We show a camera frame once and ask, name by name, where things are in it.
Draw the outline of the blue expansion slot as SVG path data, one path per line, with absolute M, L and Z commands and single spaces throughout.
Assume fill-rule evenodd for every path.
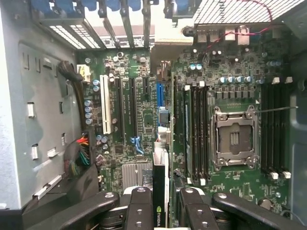
M 161 83 L 156 84 L 156 90 L 157 90 L 157 106 L 163 107 L 164 106 L 164 86 Z

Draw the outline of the thin metal locking lever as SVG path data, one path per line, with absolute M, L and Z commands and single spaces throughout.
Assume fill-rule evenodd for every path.
M 259 114 L 259 113 L 277 112 L 277 111 L 291 110 L 291 109 L 298 109 L 298 106 L 288 106 L 288 107 L 267 109 L 267 110 L 255 111 L 253 113 L 254 114 Z

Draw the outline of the black open PC case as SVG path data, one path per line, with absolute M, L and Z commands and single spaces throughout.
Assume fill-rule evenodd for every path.
M 0 230 L 307 230 L 307 0 L 0 0 Z

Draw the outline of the long black expansion slot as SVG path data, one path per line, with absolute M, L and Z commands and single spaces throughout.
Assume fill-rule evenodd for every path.
M 131 138 L 135 139 L 138 135 L 138 127 L 137 127 L 136 84 L 134 78 L 129 79 L 129 86 L 130 86 L 130 117 L 132 125 Z
M 118 106 L 118 131 L 120 141 L 123 141 L 123 125 L 122 125 L 122 96 L 121 96 L 121 81 L 120 78 L 115 79 L 116 86 L 116 102 Z

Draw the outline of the black RAM slot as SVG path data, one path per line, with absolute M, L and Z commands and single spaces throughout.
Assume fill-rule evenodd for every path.
M 281 84 L 278 84 L 278 86 L 276 87 L 276 108 L 280 108 L 281 107 Z M 276 122 L 276 164 L 275 164 L 275 168 L 277 173 L 280 175 L 281 171 L 280 171 L 280 126 L 281 126 L 281 122 L 280 122 L 280 113 L 281 111 L 277 111 L 275 113 L 276 117 L 275 117 L 275 122 Z
M 201 108 L 201 96 L 202 91 L 199 87 L 197 87 L 197 115 L 198 115 L 198 157 L 199 157 L 199 181 L 200 185 L 202 185 L 203 181 L 203 173 L 202 173 L 202 108 Z
M 283 85 L 283 106 L 290 106 L 290 91 L 293 83 L 293 77 L 287 77 Z M 289 171 L 289 153 L 288 153 L 288 131 L 289 131 L 289 109 L 283 112 L 283 166 L 282 173 L 283 177 L 287 180 L 291 178 Z
M 193 181 L 197 181 L 197 157 L 196 157 L 196 134 L 195 134 L 195 107 L 194 107 L 194 91 L 195 88 L 191 89 L 191 117 L 192 117 L 192 144 L 193 144 Z
M 269 85 L 268 89 L 268 109 L 274 109 L 274 85 Z M 268 112 L 268 168 L 270 177 L 278 179 L 278 173 L 274 169 L 274 112 Z
M 207 91 L 208 87 L 205 86 L 203 90 L 203 108 L 204 108 L 204 137 L 205 137 L 205 154 L 204 154 L 204 174 L 206 178 L 206 183 L 209 181 L 209 153 L 208 153 L 208 105 L 207 105 Z
M 267 174 L 267 109 L 266 84 L 261 86 L 261 171 Z

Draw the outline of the metal CPU socket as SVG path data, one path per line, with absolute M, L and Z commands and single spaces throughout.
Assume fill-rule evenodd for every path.
M 225 112 L 216 106 L 211 117 L 212 162 L 215 171 L 245 165 L 254 169 L 258 160 L 258 115 L 255 106 Z

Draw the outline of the silver finned heat sink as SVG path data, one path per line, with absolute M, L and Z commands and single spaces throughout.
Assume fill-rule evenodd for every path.
M 123 190 L 128 187 L 142 185 L 143 170 L 151 169 L 150 163 L 124 164 L 122 169 Z

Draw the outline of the green motherboard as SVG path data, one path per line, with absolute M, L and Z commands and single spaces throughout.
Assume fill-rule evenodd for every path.
M 84 115 L 86 126 L 94 138 L 92 155 L 96 158 L 100 187 L 123 193 L 122 169 L 124 164 L 150 163 L 151 169 L 143 170 L 142 185 L 152 186 L 149 177 L 153 169 L 153 149 L 157 132 L 157 77 L 149 73 L 150 57 L 147 50 L 125 52 L 109 51 L 86 53 L 84 64 L 79 70 L 86 77 L 83 85 Z M 210 124 L 214 108 L 225 112 L 245 111 L 249 105 L 261 111 L 261 86 L 266 84 L 267 102 L 269 85 L 274 85 L 274 108 L 276 108 L 276 87 L 281 84 L 282 91 L 289 67 L 289 45 L 284 41 L 269 40 L 245 47 L 218 45 L 210 53 L 202 47 L 184 50 L 171 64 L 174 79 L 173 87 L 173 145 L 170 167 L 169 209 L 177 213 L 179 195 L 182 187 L 193 186 L 211 195 L 216 192 L 232 193 L 253 202 L 269 211 L 288 217 L 290 215 L 289 180 L 283 177 L 283 111 L 280 113 L 280 175 L 277 180 L 261 171 L 261 113 L 258 115 L 258 153 L 259 160 L 254 169 L 245 165 L 223 167 L 215 171 L 212 162 Z M 110 97 L 110 134 L 103 133 L 100 94 L 100 75 L 108 76 Z M 149 78 L 149 94 L 143 93 L 143 78 Z M 118 131 L 118 106 L 116 102 L 115 79 L 120 78 L 122 96 L 123 141 Z M 137 100 L 138 135 L 131 138 L 129 79 L 134 78 Z M 209 181 L 204 174 L 204 108 L 203 90 L 208 87 L 208 153 Z M 197 157 L 197 181 L 193 181 L 193 144 L 191 117 L 191 89 L 194 91 L 195 134 Z M 202 91 L 202 175 L 199 181 L 198 157 L 198 115 L 197 87 Z M 268 121 L 267 121 L 267 159 L 268 159 Z

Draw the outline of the silver expansion slot cover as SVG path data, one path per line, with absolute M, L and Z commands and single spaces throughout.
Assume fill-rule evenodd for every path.
M 130 48 L 134 49 L 135 44 L 134 44 L 133 33 L 132 33 L 132 28 L 131 28 L 131 23 L 130 23 L 130 18 L 129 18 L 129 10 L 127 10 L 126 8 L 121 8 L 120 15 L 123 21 L 123 26 L 125 29 L 125 33 L 127 36 L 129 46 Z
M 150 29 L 151 29 L 151 6 L 147 0 L 143 1 L 143 40 L 144 47 L 149 48 L 150 46 Z
M 116 34 L 113 30 L 113 27 L 107 17 L 106 9 L 100 8 L 98 11 L 98 14 L 99 14 L 99 17 L 102 19 L 104 28 L 106 29 L 108 35 L 111 37 L 111 40 L 113 41 L 115 48 L 120 49 L 119 40 L 117 39 Z

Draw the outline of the black plastic shroud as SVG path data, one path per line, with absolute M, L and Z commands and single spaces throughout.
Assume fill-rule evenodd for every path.
M 64 178 L 23 213 L 25 230 L 86 230 L 95 218 L 119 205 L 116 192 L 100 192 L 96 166 Z

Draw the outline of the white expansion slot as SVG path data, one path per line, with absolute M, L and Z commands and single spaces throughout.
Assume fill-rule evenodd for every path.
M 112 132 L 112 128 L 107 75 L 100 75 L 100 89 L 103 133 L 110 134 Z

